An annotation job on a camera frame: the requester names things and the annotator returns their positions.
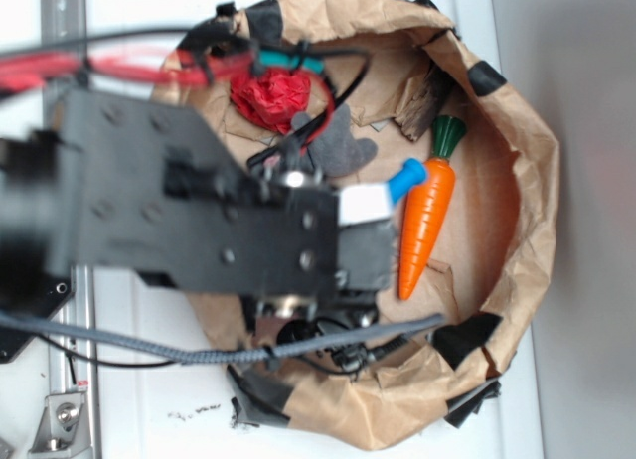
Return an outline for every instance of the paper bag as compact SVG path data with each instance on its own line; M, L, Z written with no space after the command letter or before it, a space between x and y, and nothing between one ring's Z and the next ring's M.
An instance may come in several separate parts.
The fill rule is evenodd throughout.
M379 153L335 184L383 181L407 157L427 158L430 132L422 133L421 126L430 123L422 119L430 115L422 107L431 67L456 82L441 112L468 126L451 160L457 184L446 221L416 291L401 302L394 285L378 299L382 321L441 312L450 325L432 342L414 338L409 348L356 381L294 360L273 373L230 366L239 418L329 434L363 449L396 444L506 370L548 288L556 240L557 141L506 80L458 39L453 23L421 1L267 0L232 18L238 33L269 43L308 40L374 53L369 75L348 104L354 135L373 138ZM346 84L356 68L351 61L331 61L328 70L336 84ZM237 114L223 84L200 91L157 89L155 98L197 107L240 160L263 149L258 140L272 135ZM310 111L322 106L314 97ZM369 126L386 118L392 122L380 132ZM190 299L214 347L250 341L237 298Z

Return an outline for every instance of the toy carrot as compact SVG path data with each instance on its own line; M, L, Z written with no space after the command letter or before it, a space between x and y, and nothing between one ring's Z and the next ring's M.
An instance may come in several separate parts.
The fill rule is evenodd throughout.
M449 158L466 125L452 116L433 121L432 156L424 163L428 181L414 187L406 198L399 256L399 298L407 300L426 267L444 222L455 186Z

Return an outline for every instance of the red crumpled paper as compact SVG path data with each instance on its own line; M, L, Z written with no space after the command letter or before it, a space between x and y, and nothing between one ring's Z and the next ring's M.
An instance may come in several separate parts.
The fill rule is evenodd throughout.
M238 112L258 126L283 134L291 130L291 118L309 104L311 81L303 72L268 68L263 76L235 76L230 99Z

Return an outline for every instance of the gray felt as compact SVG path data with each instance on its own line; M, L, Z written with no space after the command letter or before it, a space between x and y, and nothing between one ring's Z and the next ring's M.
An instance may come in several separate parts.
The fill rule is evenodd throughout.
M310 119L305 112L296 113L291 120L291 127L299 129ZM355 173L378 154L378 145L372 139L354 139L349 129L350 119L349 106L343 104L334 112L327 129L307 148L307 157L314 168L320 168L328 177L338 178Z

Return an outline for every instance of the crumpled paper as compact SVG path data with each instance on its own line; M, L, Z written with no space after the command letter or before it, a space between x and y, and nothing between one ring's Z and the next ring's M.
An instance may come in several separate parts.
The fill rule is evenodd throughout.
M398 301L392 288L381 293L378 304L382 321L442 312L457 324L473 315L494 314L501 321L488 341L455 369L425 338L416 338L409 349L365 371L356 382L292 362L271 374L292 387L280 411L290 418L288 427L329 434L362 449L382 449L443 417L447 401L502 374L510 364L552 274L558 143L520 95L457 38L452 21L430 7L402 0L275 3L283 43L360 45L371 48L374 63L378 61L349 100L354 136L374 139L378 156L335 184L383 181L407 157L423 161L428 156L430 132L415 142L408 137L413 137L410 126L417 124L414 107L419 104L414 103L426 94L422 84L430 64L457 83L442 113L458 116L468 126L453 154L457 183L423 281L408 302ZM249 35L245 11L236 13L234 21L240 34ZM334 60L328 69L338 84L352 79L357 67ZM260 128L231 116L222 88L198 93L168 88L155 94L200 109L240 160L262 146L254 142ZM379 133L368 125L387 117L395 122ZM400 216L397 207L397 230ZM213 346L218 338L212 333L221 329L232 336L228 323L237 321L234 307L228 318L224 309L210 314L210 308L203 308L218 301L230 306L238 299L204 295L193 302ZM237 326L235 336L239 332L244 329Z

